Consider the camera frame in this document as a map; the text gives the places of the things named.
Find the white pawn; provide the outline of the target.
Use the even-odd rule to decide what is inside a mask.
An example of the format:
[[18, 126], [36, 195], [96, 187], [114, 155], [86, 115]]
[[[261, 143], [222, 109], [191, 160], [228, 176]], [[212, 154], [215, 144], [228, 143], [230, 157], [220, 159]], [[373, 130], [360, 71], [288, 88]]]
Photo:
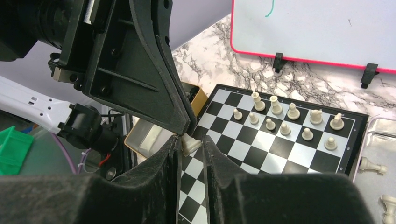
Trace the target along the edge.
[[276, 128], [275, 122], [272, 119], [270, 119], [270, 118], [266, 119], [265, 126], [266, 126], [266, 129], [269, 130], [269, 131], [272, 131], [272, 130], [274, 130]]
[[243, 118], [243, 114], [238, 109], [234, 109], [233, 117], [235, 120], [241, 120]]
[[283, 136], [287, 136], [291, 133], [291, 129], [286, 123], [281, 124], [279, 131], [280, 131], [281, 135], [283, 135]]
[[259, 118], [253, 112], [251, 112], [249, 114], [249, 121], [250, 124], [257, 125], [259, 123]]
[[325, 149], [328, 151], [334, 151], [337, 149], [337, 143], [333, 137], [329, 137], [327, 140], [324, 142]]

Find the white king chess piece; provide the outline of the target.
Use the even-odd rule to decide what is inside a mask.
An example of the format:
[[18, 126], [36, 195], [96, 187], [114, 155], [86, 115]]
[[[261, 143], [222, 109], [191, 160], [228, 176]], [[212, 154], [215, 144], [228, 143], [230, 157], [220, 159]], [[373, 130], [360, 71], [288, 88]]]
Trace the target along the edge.
[[252, 92], [251, 97], [253, 98], [254, 108], [256, 111], [261, 112], [266, 108], [266, 104], [262, 101], [258, 92]]

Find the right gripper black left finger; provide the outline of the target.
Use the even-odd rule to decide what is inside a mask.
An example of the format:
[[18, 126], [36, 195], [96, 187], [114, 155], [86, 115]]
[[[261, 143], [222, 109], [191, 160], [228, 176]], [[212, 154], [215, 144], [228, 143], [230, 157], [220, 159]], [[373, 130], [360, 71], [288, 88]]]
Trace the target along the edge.
[[153, 156], [111, 182], [116, 187], [114, 223], [177, 223], [181, 149], [181, 136], [172, 135]]

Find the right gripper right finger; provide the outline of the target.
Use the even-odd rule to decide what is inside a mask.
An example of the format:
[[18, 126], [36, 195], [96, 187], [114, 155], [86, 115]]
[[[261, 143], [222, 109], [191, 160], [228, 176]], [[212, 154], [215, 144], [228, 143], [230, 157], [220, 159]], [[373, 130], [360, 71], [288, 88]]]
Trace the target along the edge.
[[202, 138], [205, 202], [209, 224], [242, 224], [247, 172], [225, 156], [208, 135]]

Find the white rook piece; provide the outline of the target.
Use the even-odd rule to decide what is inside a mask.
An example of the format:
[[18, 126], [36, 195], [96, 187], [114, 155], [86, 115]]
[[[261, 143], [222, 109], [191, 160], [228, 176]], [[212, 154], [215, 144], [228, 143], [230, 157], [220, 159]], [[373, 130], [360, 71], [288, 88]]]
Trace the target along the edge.
[[187, 133], [185, 133], [182, 136], [182, 146], [183, 146], [182, 153], [186, 157], [194, 153], [196, 150], [198, 150], [201, 147], [201, 145], [202, 145], [201, 140], [197, 140], [189, 136]]

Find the white knight chess piece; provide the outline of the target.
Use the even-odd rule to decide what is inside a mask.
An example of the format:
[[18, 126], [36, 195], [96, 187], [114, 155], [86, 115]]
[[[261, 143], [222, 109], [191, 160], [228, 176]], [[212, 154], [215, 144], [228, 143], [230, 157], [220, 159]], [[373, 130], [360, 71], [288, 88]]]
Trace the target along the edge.
[[310, 122], [313, 125], [319, 125], [323, 121], [323, 111], [322, 110], [311, 110], [310, 112]]

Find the white pawn chess piece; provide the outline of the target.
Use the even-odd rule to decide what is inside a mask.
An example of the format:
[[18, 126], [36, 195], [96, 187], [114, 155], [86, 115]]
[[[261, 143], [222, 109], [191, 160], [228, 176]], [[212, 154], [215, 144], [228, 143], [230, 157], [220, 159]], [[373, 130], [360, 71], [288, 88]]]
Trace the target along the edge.
[[305, 128], [302, 132], [302, 138], [305, 141], [311, 141], [313, 139], [313, 132], [310, 128]]

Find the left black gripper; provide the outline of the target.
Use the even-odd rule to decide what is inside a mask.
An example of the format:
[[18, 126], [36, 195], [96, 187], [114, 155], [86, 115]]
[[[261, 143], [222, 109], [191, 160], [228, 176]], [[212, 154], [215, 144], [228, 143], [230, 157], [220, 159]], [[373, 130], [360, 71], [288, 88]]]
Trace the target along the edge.
[[170, 0], [3, 0], [0, 60], [25, 58], [42, 42], [53, 79], [173, 133], [197, 118], [169, 43]]

